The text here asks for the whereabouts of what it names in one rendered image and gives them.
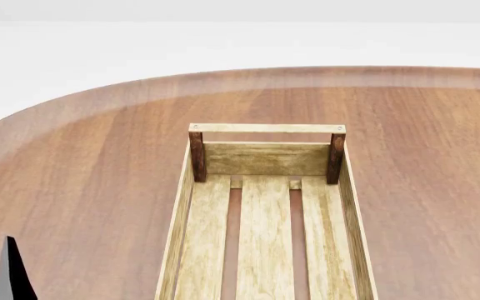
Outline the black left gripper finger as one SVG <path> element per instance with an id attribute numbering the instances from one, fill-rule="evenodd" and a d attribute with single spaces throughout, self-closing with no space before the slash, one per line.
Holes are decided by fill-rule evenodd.
<path id="1" fill-rule="evenodd" d="M 38 300 L 16 239 L 6 236 L 0 255 L 0 300 Z"/>

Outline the light wooden slatted tray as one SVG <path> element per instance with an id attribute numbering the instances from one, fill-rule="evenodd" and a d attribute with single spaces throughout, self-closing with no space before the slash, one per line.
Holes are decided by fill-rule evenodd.
<path id="1" fill-rule="evenodd" d="M 345 140 L 342 125 L 190 124 L 154 300 L 221 297 L 234 189 L 238 300 L 294 296 L 293 190 L 311 299 L 378 300 Z"/>

